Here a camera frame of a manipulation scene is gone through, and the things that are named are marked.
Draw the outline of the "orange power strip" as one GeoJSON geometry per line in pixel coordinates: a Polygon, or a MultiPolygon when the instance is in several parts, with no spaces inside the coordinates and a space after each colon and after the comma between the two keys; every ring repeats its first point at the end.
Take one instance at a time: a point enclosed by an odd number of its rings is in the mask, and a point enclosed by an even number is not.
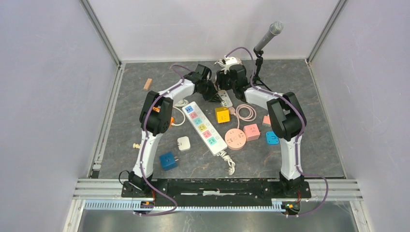
{"type": "MultiPolygon", "coordinates": [[[[153,111],[159,113],[159,112],[160,112],[160,108],[153,107],[153,111]]],[[[173,124],[174,122],[175,122],[175,119],[174,119],[173,117],[171,117],[169,127],[172,127],[172,124],[173,124]]]]}

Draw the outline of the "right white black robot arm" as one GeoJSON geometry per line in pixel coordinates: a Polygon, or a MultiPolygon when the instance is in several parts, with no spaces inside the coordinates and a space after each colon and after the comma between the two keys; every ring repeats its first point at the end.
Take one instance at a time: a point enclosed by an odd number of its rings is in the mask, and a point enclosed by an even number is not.
{"type": "Polygon", "coordinates": [[[307,124],[302,107],[293,92],[285,94],[272,92],[256,86],[247,78],[244,65],[235,64],[227,71],[216,74],[219,89],[232,90],[237,99],[257,105],[268,111],[272,131],[279,138],[282,164],[279,191],[285,197],[292,197],[299,190],[295,181],[301,176],[300,141],[307,124]]]}

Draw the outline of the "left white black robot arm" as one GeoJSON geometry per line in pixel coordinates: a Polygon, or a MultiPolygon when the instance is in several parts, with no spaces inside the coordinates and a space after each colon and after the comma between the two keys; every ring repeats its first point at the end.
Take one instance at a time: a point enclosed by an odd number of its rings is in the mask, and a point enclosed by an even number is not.
{"type": "Polygon", "coordinates": [[[150,183],[153,174],[153,160],[162,135],[171,125],[171,116],[175,102],[179,102],[195,93],[202,95],[207,102],[221,102],[214,84],[210,68],[198,64],[194,71],[182,65],[172,65],[189,71],[180,75],[180,80],[171,87],[147,93],[139,121],[142,128],[141,147],[137,162],[129,173],[128,180],[133,190],[140,197],[148,196],[152,191],[150,183]]]}

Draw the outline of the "blue cube adapter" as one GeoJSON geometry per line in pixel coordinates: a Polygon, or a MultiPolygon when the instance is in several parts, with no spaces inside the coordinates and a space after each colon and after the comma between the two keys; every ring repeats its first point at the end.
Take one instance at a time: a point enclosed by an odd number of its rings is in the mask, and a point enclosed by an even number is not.
{"type": "Polygon", "coordinates": [[[161,167],[164,171],[169,171],[177,167],[177,161],[172,152],[165,153],[159,156],[161,167]]]}

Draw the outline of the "pink round socket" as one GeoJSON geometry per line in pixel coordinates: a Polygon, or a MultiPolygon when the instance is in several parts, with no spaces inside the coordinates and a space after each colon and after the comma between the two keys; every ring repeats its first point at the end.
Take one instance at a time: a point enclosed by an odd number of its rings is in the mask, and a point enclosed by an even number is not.
{"type": "Polygon", "coordinates": [[[240,129],[233,128],[226,132],[224,140],[231,150],[240,150],[245,146],[247,138],[240,129]]]}

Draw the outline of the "white long power strip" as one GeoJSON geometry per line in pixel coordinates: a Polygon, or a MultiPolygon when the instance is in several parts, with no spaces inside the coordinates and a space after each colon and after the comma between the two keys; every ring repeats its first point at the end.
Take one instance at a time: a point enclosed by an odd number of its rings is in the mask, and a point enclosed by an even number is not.
{"type": "Polygon", "coordinates": [[[196,102],[183,106],[181,110],[213,156],[227,149],[226,142],[196,102]]]}

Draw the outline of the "white green small power strip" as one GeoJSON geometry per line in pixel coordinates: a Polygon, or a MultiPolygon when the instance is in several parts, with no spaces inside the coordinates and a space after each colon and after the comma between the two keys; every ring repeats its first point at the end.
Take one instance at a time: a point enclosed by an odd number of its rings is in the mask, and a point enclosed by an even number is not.
{"type": "Polygon", "coordinates": [[[227,107],[227,108],[233,107],[233,103],[226,90],[219,90],[218,95],[221,99],[222,107],[227,107]]]}

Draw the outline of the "pink plug adapter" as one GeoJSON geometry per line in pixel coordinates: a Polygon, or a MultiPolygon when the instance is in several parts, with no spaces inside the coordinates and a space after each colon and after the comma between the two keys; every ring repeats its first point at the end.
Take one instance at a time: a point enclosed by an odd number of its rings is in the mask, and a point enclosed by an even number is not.
{"type": "Polygon", "coordinates": [[[246,136],[247,142],[259,139],[260,131],[257,124],[250,124],[243,127],[243,132],[246,136]]]}

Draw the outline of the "yellow cube adapter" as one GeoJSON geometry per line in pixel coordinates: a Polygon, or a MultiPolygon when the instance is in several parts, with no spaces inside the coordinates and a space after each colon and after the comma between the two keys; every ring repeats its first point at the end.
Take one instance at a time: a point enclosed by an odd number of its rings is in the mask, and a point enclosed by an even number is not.
{"type": "Polygon", "coordinates": [[[227,107],[215,108],[215,117],[219,124],[230,122],[229,109],[227,107]]]}

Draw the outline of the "white square plug adapter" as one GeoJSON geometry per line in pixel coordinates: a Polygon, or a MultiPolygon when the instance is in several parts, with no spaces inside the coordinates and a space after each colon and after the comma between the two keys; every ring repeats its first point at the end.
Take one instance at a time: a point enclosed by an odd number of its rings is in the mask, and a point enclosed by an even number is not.
{"type": "Polygon", "coordinates": [[[179,137],[177,139],[177,147],[180,151],[186,151],[191,148],[190,139],[188,136],[179,137]]]}

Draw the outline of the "small blue plug adapter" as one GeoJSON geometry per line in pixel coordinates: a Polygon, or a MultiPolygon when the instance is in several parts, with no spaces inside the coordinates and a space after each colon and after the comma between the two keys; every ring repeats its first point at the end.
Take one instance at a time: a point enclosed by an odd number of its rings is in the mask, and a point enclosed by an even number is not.
{"type": "Polygon", "coordinates": [[[279,145],[279,138],[273,131],[266,132],[265,138],[268,145],[279,145]]]}

